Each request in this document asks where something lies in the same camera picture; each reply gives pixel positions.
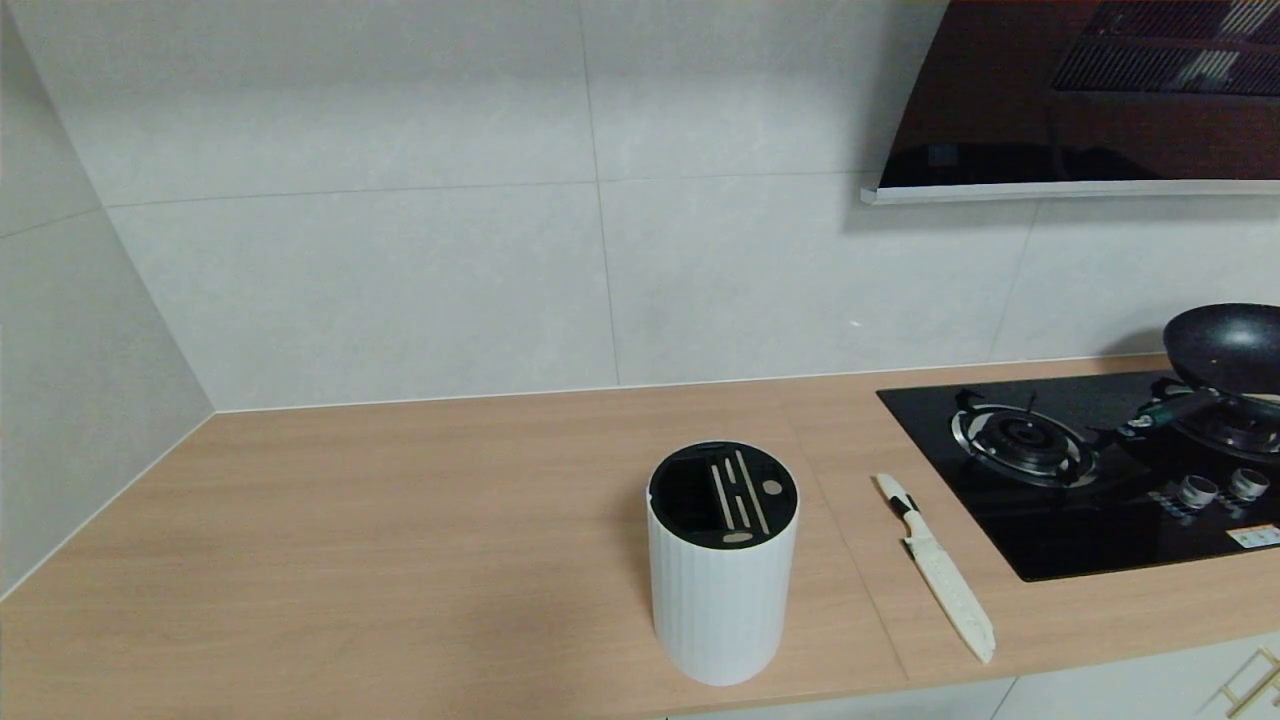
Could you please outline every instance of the kitchen knife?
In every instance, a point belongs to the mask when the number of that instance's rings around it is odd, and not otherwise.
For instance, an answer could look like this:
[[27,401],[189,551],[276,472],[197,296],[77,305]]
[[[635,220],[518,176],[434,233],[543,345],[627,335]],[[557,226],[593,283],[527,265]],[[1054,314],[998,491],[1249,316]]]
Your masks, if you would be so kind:
[[942,611],[947,614],[951,624],[960,633],[960,638],[978,656],[978,660],[982,660],[983,664],[991,662],[991,656],[996,652],[995,629],[991,626],[991,619],[982,610],[982,605],[978,603],[978,598],[969,589],[969,584],[960,575],[956,564],[933,537],[915,501],[906,495],[906,491],[892,475],[877,474],[876,484],[879,486],[893,512],[911,530],[910,537],[902,538],[902,542],[911,551],[916,568],[924,575],[933,596],[938,598]]

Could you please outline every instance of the backsplash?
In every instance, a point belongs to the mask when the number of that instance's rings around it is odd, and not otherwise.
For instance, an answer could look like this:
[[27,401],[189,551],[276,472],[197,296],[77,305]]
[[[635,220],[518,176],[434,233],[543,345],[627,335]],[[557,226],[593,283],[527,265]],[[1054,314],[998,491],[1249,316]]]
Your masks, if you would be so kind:
[[869,208],[945,5],[19,0],[219,410],[1121,354],[1280,204]]
[[3,596],[212,409],[0,15]]

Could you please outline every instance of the pan handle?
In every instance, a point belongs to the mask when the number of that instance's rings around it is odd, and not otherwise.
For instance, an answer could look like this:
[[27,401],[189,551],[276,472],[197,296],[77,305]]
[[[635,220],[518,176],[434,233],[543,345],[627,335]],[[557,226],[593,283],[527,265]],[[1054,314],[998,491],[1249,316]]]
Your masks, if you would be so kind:
[[1147,407],[1142,415],[1129,420],[1119,428],[1124,437],[1138,437],[1164,428],[1165,425],[1194,415],[1206,407],[1212,407],[1222,400],[1222,395],[1213,388],[1201,388],[1196,392],[1180,395],[1171,400],[1165,400]]

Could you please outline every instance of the stove knob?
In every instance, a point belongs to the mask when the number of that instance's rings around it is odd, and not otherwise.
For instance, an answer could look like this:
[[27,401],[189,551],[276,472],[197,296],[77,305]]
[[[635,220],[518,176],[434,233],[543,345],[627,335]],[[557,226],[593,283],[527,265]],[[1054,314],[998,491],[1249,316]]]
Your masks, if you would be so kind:
[[1192,510],[1206,507],[1217,497],[1217,486],[1208,478],[1201,475],[1187,475],[1183,486],[1178,489],[1178,500]]
[[1253,502],[1262,497],[1268,487],[1271,487],[1271,480],[1257,470],[1240,468],[1231,473],[1231,495],[1244,502]]

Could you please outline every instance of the cabinet handle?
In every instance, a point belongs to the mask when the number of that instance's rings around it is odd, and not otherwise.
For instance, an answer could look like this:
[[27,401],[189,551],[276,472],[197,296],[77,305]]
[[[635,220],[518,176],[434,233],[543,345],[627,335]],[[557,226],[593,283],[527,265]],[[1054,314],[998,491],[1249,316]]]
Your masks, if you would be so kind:
[[[1236,696],[1235,692],[1231,691],[1230,685],[1233,682],[1235,682],[1236,678],[1240,676],[1240,673],[1244,673],[1249,667],[1249,664],[1253,661],[1254,657],[1262,657],[1263,660],[1266,660],[1271,665],[1271,669],[1267,670],[1266,675],[1263,675],[1261,680],[1254,683],[1253,687],[1249,688],[1243,697]],[[1271,651],[1267,650],[1266,647],[1260,647],[1257,651],[1254,651],[1253,655],[1249,656],[1247,661],[1244,661],[1244,665],[1242,665],[1240,669],[1236,670],[1234,675],[1228,678],[1226,683],[1224,683],[1217,692],[1220,692],[1224,697],[1226,697],[1226,700],[1231,701],[1231,707],[1226,711],[1226,716],[1231,719],[1239,716],[1242,712],[1248,710],[1249,706],[1253,705],[1253,702],[1262,696],[1262,691],[1272,685],[1276,689],[1280,689],[1280,660],[1276,660],[1276,656],[1272,655]],[[1271,705],[1280,707],[1280,696],[1277,696],[1274,701],[1271,701]]]

